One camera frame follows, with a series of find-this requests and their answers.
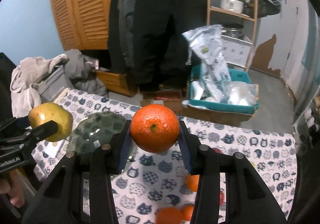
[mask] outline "cooking pot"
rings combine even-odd
[[[221,0],[220,7],[224,10],[242,13],[244,2],[242,0]]]
[[[222,24],[222,26],[223,26],[223,30],[222,30],[223,35],[237,38],[237,39],[243,39],[244,37],[242,32],[243,26],[241,24],[226,23],[226,24]]]

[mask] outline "louvered door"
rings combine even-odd
[[[111,0],[51,0],[65,50],[107,49]]]
[[[110,0],[72,0],[84,49],[107,49]]]
[[[51,5],[57,30],[64,49],[81,49],[83,46],[75,18],[72,15],[73,7],[71,0],[51,0]]]

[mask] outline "wooden drawer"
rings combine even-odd
[[[133,97],[138,92],[136,84],[129,75],[115,74],[101,70],[97,70],[96,75],[110,91],[130,97]]]

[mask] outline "gray storage bin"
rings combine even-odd
[[[53,102],[66,88],[73,88],[64,73],[64,65],[59,66],[49,77],[38,80],[32,87],[40,94],[42,103]]]

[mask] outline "table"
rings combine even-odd
[[[131,119],[140,108],[138,106],[88,94],[76,89],[65,89],[55,100],[70,111],[73,129],[84,118],[95,112],[111,111]],[[284,215],[289,216],[297,176],[295,141],[292,135],[269,133],[227,125],[214,124],[188,117],[180,117],[190,133],[199,137],[202,144],[217,147],[223,153],[232,155],[242,152],[258,171]],[[42,141],[32,151],[37,162],[35,173],[39,179],[45,178],[67,151],[66,140],[56,158],[43,152],[47,141]],[[152,224],[155,213],[163,207],[192,204],[196,193],[184,185],[187,175],[178,145],[170,148],[166,155],[145,152],[138,148],[136,161],[122,175],[112,181],[113,195],[119,223]],[[225,192],[225,176],[220,175],[220,188]],[[84,182],[84,212],[90,214],[89,181]],[[219,211],[219,222],[225,220],[226,203]]]

